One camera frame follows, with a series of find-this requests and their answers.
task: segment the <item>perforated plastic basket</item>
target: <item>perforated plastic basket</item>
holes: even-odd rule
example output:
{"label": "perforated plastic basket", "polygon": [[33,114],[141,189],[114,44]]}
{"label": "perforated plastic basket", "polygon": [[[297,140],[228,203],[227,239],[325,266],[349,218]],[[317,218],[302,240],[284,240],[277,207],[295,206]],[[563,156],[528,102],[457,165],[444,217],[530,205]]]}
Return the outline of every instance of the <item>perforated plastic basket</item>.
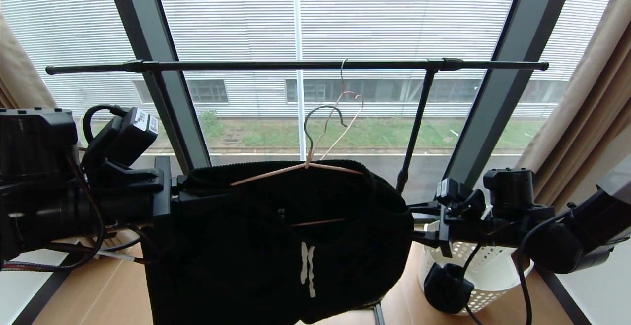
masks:
{"label": "perforated plastic basket", "polygon": [[[426,231],[435,230],[436,224],[428,224],[424,228]],[[423,247],[423,254],[419,264],[419,284],[424,291],[424,282],[427,274],[434,263],[439,266],[452,263],[464,266],[469,255],[471,255],[475,244],[467,242],[454,243],[454,257],[446,258],[440,252],[440,249],[432,247]],[[464,277],[473,283],[475,287],[471,292],[469,299],[469,309],[473,312],[482,310],[487,305],[494,302],[499,296],[506,293],[509,289],[519,284],[519,276],[515,269],[511,254],[515,249],[510,247],[481,247],[478,253],[471,260],[471,264],[467,268]],[[525,270],[528,275],[534,262]],[[466,315],[466,309],[462,309],[458,315]]]}

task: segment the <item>beige curtain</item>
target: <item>beige curtain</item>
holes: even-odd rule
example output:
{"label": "beige curtain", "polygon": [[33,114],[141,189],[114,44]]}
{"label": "beige curtain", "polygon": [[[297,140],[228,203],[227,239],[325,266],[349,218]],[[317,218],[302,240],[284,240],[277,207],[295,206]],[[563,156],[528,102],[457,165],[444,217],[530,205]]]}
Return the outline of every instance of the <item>beige curtain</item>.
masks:
{"label": "beige curtain", "polygon": [[56,107],[46,85],[0,12],[0,106]]}
{"label": "beige curtain", "polygon": [[561,208],[631,121],[630,22],[631,0],[609,0],[566,96],[519,159],[539,204]]}

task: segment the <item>white corrugated building wall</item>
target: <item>white corrugated building wall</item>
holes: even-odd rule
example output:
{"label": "white corrugated building wall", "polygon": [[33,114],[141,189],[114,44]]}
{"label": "white corrugated building wall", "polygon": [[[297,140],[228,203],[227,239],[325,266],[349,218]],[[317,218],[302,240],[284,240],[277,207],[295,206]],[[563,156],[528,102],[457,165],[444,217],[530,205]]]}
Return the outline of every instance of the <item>white corrugated building wall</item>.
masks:
{"label": "white corrugated building wall", "polygon": [[[304,60],[488,60],[512,0],[298,0]],[[567,0],[532,80],[566,82],[608,0]],[[181,60],[295,60],[294,0],[162,0]],[[46,65],[123,62],[134,58],[113,0],[1,0],[11,25],[57,104],[76,114],[91,105],[143,102],[135,73],[47,76]],[[480,80],[484,71],[439,73]],[[305,71],[305,80],[339,78],[338,71]],[[186,72],[187,80],[223,80],[228,102],[195,103],[219,116],[293,116],[286,80],[295,71]],[[420,80],[423,71],[347,71],[347,79]],[[546,117],[556,105],[528,103],[514,116]],[[363,116],[412,116],[418,103],[367,102]],[[306,110],[317,105],[307,102]],[[465,116],[468,101],[430,101],[426,116]]]}

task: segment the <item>gray pavement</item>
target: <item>gray pavement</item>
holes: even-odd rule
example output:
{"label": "gray pavement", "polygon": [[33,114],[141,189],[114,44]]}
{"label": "gray pavement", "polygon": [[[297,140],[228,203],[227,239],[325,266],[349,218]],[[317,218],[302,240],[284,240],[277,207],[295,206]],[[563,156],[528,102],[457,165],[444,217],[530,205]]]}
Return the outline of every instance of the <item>gray pavement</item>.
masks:
{"label": "gray pavement", "polygon": [[[370,171],[383,177],[392,186],[396,185],[396,177],[403,165],[403,156],[334,156],[334,159],[353,159],[364,164]],[[134,168],[153,167],[153,156],[142,156],[133,165]],[[513,167],[519,159],[518,156],[491,156],[486,170],[491,168]],[[298,156],[212,156],[213,165],[229,165],[250,161],[297,161]],[[436,185],[441,179],[449,156],[413,156],[410,164],[408,183],[403,191],[403,197],[408,203],[430,201],[436,190]],[[175,156],[171,157],[173,175],[182,174]],[[476,188],[482,188],[482,179],[476,184]]]}

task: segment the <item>white vertical pole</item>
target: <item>white vertical pole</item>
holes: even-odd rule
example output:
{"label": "white vertical pole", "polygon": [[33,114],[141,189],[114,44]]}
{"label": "white vertical pole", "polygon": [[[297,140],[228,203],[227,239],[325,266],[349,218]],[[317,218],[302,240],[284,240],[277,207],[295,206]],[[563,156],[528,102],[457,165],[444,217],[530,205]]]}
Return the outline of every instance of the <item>white vertical pole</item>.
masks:
{"label": "white vertical pole", "polygon": [[[293,23],[296,37],[296,60],[302,60],[302,20],[300,13],[300,0],[293,0]],[[305,141],[305,90],[302,81],[302,70],[296,70],[296,89],[298,90],[298,141],[300,145],[300,159],[307,159],[307,146]]]}

